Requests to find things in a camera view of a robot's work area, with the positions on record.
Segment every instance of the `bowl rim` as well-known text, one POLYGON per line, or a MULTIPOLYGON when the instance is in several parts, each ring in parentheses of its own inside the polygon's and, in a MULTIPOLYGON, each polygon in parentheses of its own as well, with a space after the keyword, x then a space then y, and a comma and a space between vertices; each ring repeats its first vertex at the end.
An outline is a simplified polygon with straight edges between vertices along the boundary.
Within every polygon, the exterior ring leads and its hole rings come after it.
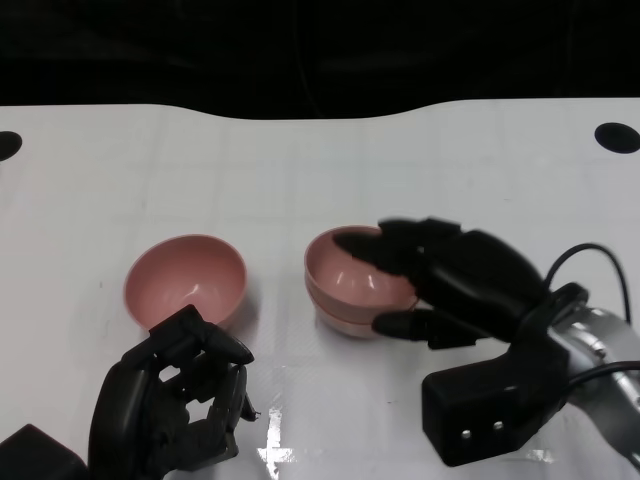
POLYGON ((371 330, 371 325, 373 325, 373 322, 371 323, 357 323, 357 322, 350 322, 349 320, 345 320, 344 318, 341 318, 339 316, 337 316, 336 314, 334 314, 333 312, 330 312, 329 310, 327 310, 319 301, 316 297, 313 296, 313 293, 311 293, 311 291, 307 288, 307 293, 309 294, 309 298, 311 298, 311 303, 313 303, 313 306, 317 309, 322 310, 322 313, 324 313, 325 315, 327 315, 328 317, 331 317, 332 319, 334 319, 336 322, 340 322, 340 323, 346 323, 349 325, 353 325, 354 327, 363 327, 363 328, 369 328, 369 330, 371 330))
POLYGON ((122 300, 124 302, 124 306, 125 306, 125 309, 127 310, 127 313, 133 319, 134 322, 136 322, 140 327, 142 327, 145 330, 151 330, 151 328, 154 328, 154 327, 148 328, 145 325, 142 325, 142 323, 140 323, 138 321, 136 316, 131 311, 131 308, 129 308, 129 302, 127 301, 127 286, 129 285, 129 280, 131 279, 131 274, 133 273, 135 268, 138 266, 138 264, 142 261, 142 259, 144 257, 146 257, 149 253, 151 253, 153 250, 155 250, 156 248, 158 248, 158 247, 160 247, 160 246, 162 246, 164 244, 175 242, 175 241, 178 241, 178 240, 184 240, 185 238, 204 238, 206 240, 213 240, 213 241, 216 241, 218 243, 222 243, 223 245, 229 247, 231 249, 231 251, 240 260, 240 266, 242 267, 242 274, 244 276, 244 280, 242 282, 243 283, 242 291, 240 292, 238 300, 233 304, 233 308, 229 311, 229 314, 226 315, 224 319, 220 320, 220 322, 218 322, 218 323, 216 323, 214 325, 218 325, 220 327, 224 326, 224 328, 226 328, 228 326, 228 320, 233 317, 233 314, 236 312, 236 310, 238 310, 238 307, 242 304, 243 300, 247 296, 247 289, 249 287, 249 285, 248 285, 249 284, 249 281, 248 281, 248 275, 249 274, 248 274, 248 271, 247 271, 247 265, 245 264, 244 258, 242 258, 242 255, 240 254, 240 252, 238 251, 238 249, 236 247, 231 245, 229 242, 226 242, 226 241, 222 240, 219 237, 214 237, 213 235, 207 235, 206 233, 187 233, 187 234, 184 234, 184 235, 178 235, 178 236, 175 236, 175 237, 167 238, 167 239, 162 240, 161 242, 158 242, 155 245, 152 245, 151 247, 147 248, 143 253, 141 253, 138 256, 138 258, 135 260, 135 262, 133 262, 133 264, 129 268, 129 271, 127 272, 127 276, 124 279, 124 285, 122 287, 122 300))
MULTIPOLYGON (((307 276, 307 278, 309 279, 309 281, 313 284, 313 286, 315 288, 317 288, 319 291, 321 291, 324 295, 327 295, 328 297, 332 298, 333 300, 337 301, 337 302, 341 302, 345 305, 349 305, 350 307, 356 307, 356 308, 366 308, 366 309, 370 309, 370 308, 386 308, 386 307, 395 307, 398 306, 397 303, 374 303, 374 304, 370 304, 370 305, 361 305, 358 303, 353 303, 353 302, 349 302, 346 300, 342 300, 340 298, 336 298, 335 296, 329 294, 324 288, 322 288, 318 282, 316 282, 315 278, 313 278, 313 275, 311 275, 311 272, 309 271, 309 251, 311 250, 311 248, 314 246, 314 244, 320 240, 320 238, 330 234, 330 233, 335 233, 337 231, 340 230, 351 230, 351 229, 361 229, 361 230, 369 230, 369 231, 374 231, 374 232, 380 232, 380 228, 379 227, 372 227, 371 225, 345 225, 342 227, 335 227, 335 228, 331 228, 329 230, 326 230, 322 233, 320 233, 319 235, 317 235, 313 240, 311 240, 311 242, 309 242, 309 245, 307 245, 307 249, 304 252, 304 271, 305 274, 307 276)), ((414 293, 411 295, 411 297, 409 297, 412 300, 412 305, 415 306, 416 303, 418 303, 418 297, 414 293)))

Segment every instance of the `black dot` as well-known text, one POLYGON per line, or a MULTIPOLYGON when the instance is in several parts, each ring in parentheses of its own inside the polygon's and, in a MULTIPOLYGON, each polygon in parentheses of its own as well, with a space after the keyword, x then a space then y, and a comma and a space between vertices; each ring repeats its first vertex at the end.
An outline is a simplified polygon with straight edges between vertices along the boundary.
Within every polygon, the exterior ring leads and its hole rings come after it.
POLYGON ((15 132, 0 132, 0 162, 13 157, 22 147, 22 137, 15 132))
POLYGON ((615 153, 633 153, 640 150, 640 134, 622 123, 603 123, 596 128, 596 140, 615 153))

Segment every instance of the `black cable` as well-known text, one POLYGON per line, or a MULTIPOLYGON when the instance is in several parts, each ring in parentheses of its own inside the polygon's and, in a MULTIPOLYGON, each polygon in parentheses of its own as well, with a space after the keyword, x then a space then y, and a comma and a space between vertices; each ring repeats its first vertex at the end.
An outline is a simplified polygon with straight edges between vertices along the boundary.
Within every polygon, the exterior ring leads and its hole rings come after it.
POLYGON ((613 254, 611 250, 602 245, 598 245, 597 243, 582 243, 580 245, 576 245, 575 247, 570 248, 566 252, 564 252, 560 257, 553 263, 551 268, 549 269, 549 273, 547 277, 544 279, 544 286, 548 290, 551 287, 551 282, 553 281, 553 277, 560 269, 560 267, 571 257, 573 257, 576 253, 585 251, 585 250, 598 250, 604 253, 609 259, 613 266, 616 269, 616 273, 618 274, 618 279, 620 280, 620 289, 622 290, 622 301, 624 303, 624 316, 625 321, 631 325, 631 302, 629 301, 629 289, 627 287, 627 279, 624 275, 624 270, 622 269, 622 265, 613 254))
POLYGON ((569 395, 576 387, 599 377, 611 375, 616 372, 640 371, 640 361, 613 362, 582 372, 569 379, 565 394, 569 395))

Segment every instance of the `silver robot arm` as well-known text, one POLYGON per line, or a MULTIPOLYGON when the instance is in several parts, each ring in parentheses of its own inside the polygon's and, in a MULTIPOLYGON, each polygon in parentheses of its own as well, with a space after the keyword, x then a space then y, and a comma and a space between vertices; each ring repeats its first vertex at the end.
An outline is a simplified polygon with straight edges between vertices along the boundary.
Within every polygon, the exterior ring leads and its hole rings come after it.
MULTIPOLYGON (((620 317, 584 306, 549 335, 570 353, 570 374, 640 359, 640 336, 620 317)), ((605 440, 640 473, 640 373, 617 372, 577 388, 569 402, 583 410, 605 440)))

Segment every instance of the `table surface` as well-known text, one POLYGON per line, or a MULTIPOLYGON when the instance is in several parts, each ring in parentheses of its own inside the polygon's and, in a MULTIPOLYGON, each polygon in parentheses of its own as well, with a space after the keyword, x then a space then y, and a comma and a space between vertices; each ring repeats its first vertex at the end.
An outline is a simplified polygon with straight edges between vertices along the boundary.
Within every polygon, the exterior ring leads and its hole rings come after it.
MULTIPOLYGON (((640 153, 595 142, 609 121, 640 127, 640 100, 459 102, 330 121, 0 108, 0 131, 24 140, 0 164, 0 438, 33 423, 86 459, 104 375, 145 337, 122 301, 129 267, 161 240, 205 233, 237 247, 250 272, 259 319, 234 333, 255 354, 248 390, 262 416, 238 427, 236 459, 171 478, 636 478, 570 406, 518 452, 445 467, 422 432, 420 383, 505 346, 342 337, 315 321, 303 284, 316 234, 437 215, 502 236, 541 271, 576 243, 605 243, 636 292, 640 153)), ((569 262, 558 276, 568 280, 621 311, 597 254, 569 262)))

